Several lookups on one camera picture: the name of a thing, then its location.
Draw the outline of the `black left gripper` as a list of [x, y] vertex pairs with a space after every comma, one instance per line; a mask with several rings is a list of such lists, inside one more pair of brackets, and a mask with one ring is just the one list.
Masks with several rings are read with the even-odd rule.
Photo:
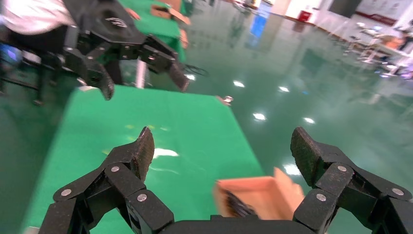
[[178, 53], [151, 34], [141, 33], [117, 0], [65, 0], [74, 21], [64, 42], [64, 66], [88, 86], [98, 88], [105, 100], [114, 95], [114, 82], [98, 60], [139, 59], [154, 73], [166, 73], [181, 92], [189, 79]]

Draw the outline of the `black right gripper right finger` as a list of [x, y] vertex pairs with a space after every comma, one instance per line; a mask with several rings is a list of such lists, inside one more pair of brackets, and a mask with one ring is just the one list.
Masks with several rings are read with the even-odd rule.
[[302, 127], [294, 129], [290, 150], [311, 187], [294, 212], [295, 222], [323, 234], [344, 209], [374, 234], [412, 233], [413, 196], [407, 189], [358, 167], [338, 147], [315, 141]]

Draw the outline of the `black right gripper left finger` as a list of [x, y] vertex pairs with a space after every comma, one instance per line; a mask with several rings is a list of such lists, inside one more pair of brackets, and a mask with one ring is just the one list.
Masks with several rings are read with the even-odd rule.
[[96, 169], [58, 189], [39, 232], [88, 234], [115, 209], [134, 233], [160, 233], [174, 215], [144, 183], [153, 155], [153, 135], [144, 127], [134, 142], [113, 148]]

